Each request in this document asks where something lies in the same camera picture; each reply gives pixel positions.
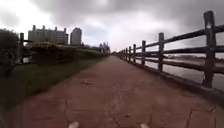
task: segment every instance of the white building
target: white building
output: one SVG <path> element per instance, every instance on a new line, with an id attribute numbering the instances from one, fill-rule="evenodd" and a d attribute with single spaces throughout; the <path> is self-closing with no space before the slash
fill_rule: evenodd
<path id="1" fill-rule="evenodd" d="M 82 30 L 80 28 L 75 28 L 70 35 L 70 45 L 81 45 L 81 43 Z"/>
<path id="2" fill-rule="evenodd" d="M 66 34 L 66 28 L 64 31 L 57 30 L 57 27 L 55 27 L 55 30 L 45 29 L 45 26 L 42 29 L 36 29 L 36 26 L 33 25 L 33 30 L 28 31 L 28 40 L 34 42 L 47 41 L 67 45 L 68 34 Z"/>

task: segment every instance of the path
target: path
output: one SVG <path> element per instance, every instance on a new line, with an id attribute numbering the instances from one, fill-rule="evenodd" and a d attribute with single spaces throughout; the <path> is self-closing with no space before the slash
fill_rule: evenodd
<path id="1" fill-rule="evenodd" d="M 111 56 L 26 101 L 9 128 L 223 128 L 220 107 L 172 84 Z"/>

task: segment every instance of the cloud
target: cloud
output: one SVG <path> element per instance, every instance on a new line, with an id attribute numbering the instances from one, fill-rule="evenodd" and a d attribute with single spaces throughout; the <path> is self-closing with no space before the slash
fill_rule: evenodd
<path id="1" fill-rule="evenodd" d="M 223 0 L 31 1 L 42 11 L 50 14 L 54 23 L 64 27 L 71 27 L 75 24 L 79 24 L 81 27 L 87 24 L 91 26 L 94 23 L 89 22 L 88 19 L 90 17 L 97 19 L 98 23 L 107 31 L 107 35 L 102 34 L 103 39 L 106 36 L 114 48 L 130 45 L 130 42 L 136 40 L 140 44 L 141 40 L 145 38 L 153 41 L 157 39 L 157 33 L 161 31 L 166 32 L 166 37 L 170 37 L 204 28 L 203 13 L 208 10 L 215 11 L 217 24 L 224 23 Z M 184 42 L 184 44 L 195 45 L 195 41 Z M 199 39 L 197 46 L 204 44 L 203 41 Z"/>
<path id="2" fill-rule="evenodd" d="M 0 8 L 0 22 L 7 27 L 15 27 L 19 24 L 19 17 L 12 11 Z"/>

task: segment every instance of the fence post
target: fence post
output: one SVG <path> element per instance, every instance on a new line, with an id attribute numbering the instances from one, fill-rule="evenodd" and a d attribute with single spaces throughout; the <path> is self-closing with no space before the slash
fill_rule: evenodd
<path id="1" fill-rule="evenodd" d="M 128 48 L 126 48 L 126 54 L 125 54 L 125 56 L 126 56 L 126 60 L 128 60 Z"/>
<path id="2" fill-rule="evenodd" d="M 131 61 L 131 46 L 129 46 L 129 56 L 128 56 L 129 58 L 129 61 Z"/>
<path id="3" fill-rule="evenodd" d="M 215 18 L 212 11 L 204 13 L 205 22 L 205 36 L 206 36 L 206 60 L 204 70 L 203 86 L 207 88 L 212 87 L 213 69 L 215 66 L 215 47 L 216 47 L 216 33 L 215 33 Z"/>
<path id="4" fill-rule="evenodd" d="M 159 33 L 159 63 L 158 69 L 163 71 L 163 49 L 164 49 L 164 33 Z"/>
<path id="5" fill-rule="evenodd" d="M 136 44 L 133 44 L 133 62 L 136 62 Z"/>
<path id="6" fill-rule="evenodd" d="M 19 42 L 19 60 L 20 60 L 20 63 L 23 63 L 23 43 L 24 43 L 24 33 L 20 33 L 20 42 Z"/>
<path id="7" fill-rule="evenodd" d="M 142 65 L 145 65 L 145 44 L 146 44 L 146 41 L 142 41 Z"/>

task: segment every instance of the river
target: river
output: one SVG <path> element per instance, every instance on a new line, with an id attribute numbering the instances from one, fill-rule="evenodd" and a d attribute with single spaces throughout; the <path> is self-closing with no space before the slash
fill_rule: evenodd
<path id="1" fill-rule="evenodd" d="M 146 65 L 151 68 L 157 69 L 156 63 L 146 62 Z M 169 65 L 164 65 L 164 72 L 167 72 L 176 76 L 181 76 L 183 78 L 190 79 L 198 83 L 201 83 L 204 77 L 203 72 L 199 72 L 192 69 L 181 68 L 181 67 L 169 66 Z M 212 85 L 213 88 L 224 91 L 223 83 L 224 83 L 224 75 L 215 74 L 213 85 Z"/>

